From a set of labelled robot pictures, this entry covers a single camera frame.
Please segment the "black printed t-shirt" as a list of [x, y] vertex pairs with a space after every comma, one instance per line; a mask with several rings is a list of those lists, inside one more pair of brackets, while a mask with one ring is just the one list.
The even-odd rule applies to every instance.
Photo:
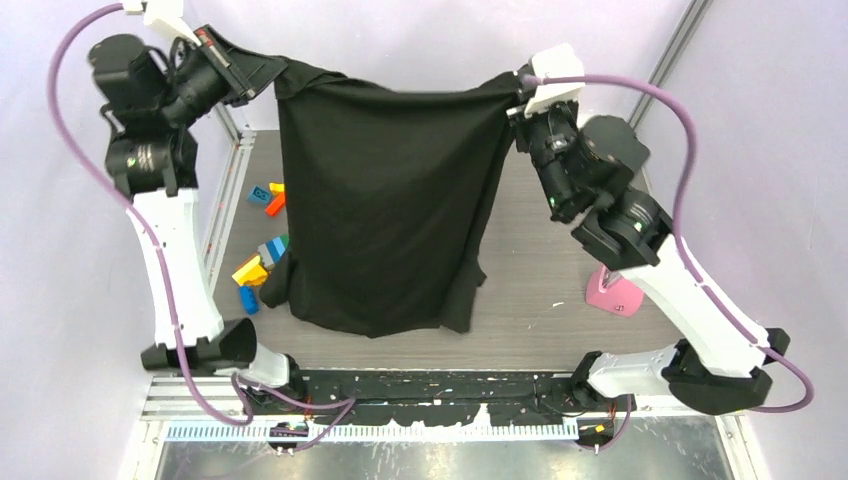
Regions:
[[398, 92], [291, 60], [274, 90], [289, 242], [261, 302], [369, 338], [468, 332], [515, 74]]

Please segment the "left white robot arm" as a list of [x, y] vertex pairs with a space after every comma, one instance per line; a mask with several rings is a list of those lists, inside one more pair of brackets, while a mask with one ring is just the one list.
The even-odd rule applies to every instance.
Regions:
[[280, 412], [298, 412], [307, 389], [295, 380], [294, 359], [262, 346], [250, 319], [225, 319], [213, 299], [195, 227], [198, 144], [190, 132], [215, 106], [253, 100], [286, 61], [240, 48], [210, 25], [194, 41], [174, 40], [169, 54], [118, 34], [88, 59], [111, 129], [105, 169], [129, 204], [154, 300], [154, 340], [140, 355], [143, 367], [238, 373], [269, 385], [268, 400]]

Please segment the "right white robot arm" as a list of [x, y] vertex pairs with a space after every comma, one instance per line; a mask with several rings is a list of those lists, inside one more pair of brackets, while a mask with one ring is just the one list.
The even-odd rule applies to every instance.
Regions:
[[508, 112], [520, 152], [530, 156], [555, 222], [583, 249], [649, 297], [681, 339], [654, 351], [587, 353], [571, 397], [596, 410], [622, 396], [670, 395], [708, 415], [766, 412], [766, 366], [789, 346], [780, 328], [744, 315], [692, 258], [671, 213], [631, 184], [650, 151], [622, 118], [577, 121], [573, 93], [549, 94], [557, 78], [518, 72], [519, 105]]

